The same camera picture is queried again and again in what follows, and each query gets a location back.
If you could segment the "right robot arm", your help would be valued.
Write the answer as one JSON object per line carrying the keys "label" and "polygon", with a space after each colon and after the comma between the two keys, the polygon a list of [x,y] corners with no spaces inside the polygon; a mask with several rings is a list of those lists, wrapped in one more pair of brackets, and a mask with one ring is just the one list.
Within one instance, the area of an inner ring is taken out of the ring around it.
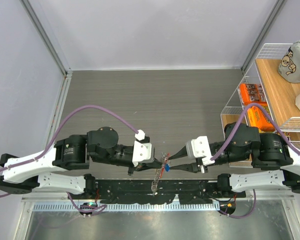
{"label": "right robot arm", "polygon": [[251,159],[260,172],[218,175],[216,191],[222,197],[250,189],[289,189],[300,194],[300,155],[289,141],[276,133],[260,133],[257,127],[229,123],[224,128],[225,140],[205,143],[202,137],[190,140],[171,160],[183,157],[198,160],[196,164],[173,166],[190,173],[205,171],[210,166]]}

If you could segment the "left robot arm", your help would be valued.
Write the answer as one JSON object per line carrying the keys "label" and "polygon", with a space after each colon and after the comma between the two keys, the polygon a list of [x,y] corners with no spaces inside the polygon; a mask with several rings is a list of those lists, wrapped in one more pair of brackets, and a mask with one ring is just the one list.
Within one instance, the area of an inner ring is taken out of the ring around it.
{"label": "left robot arm", "polygon": [[8,195],[25,195],[33,190],[68,192],[91,199],[97,194],[97,183],[91,174],[66,176],[61,172],[87,170],[90,162],[127,167],[135,171],[160,169],[162,163],[154,156],[150,139],[144,136],[132,146],[119,144],[119,135],[104,126],[85,135],[71,135],[59,140],[47,151],[25,157],[2,154],[0,191]]}

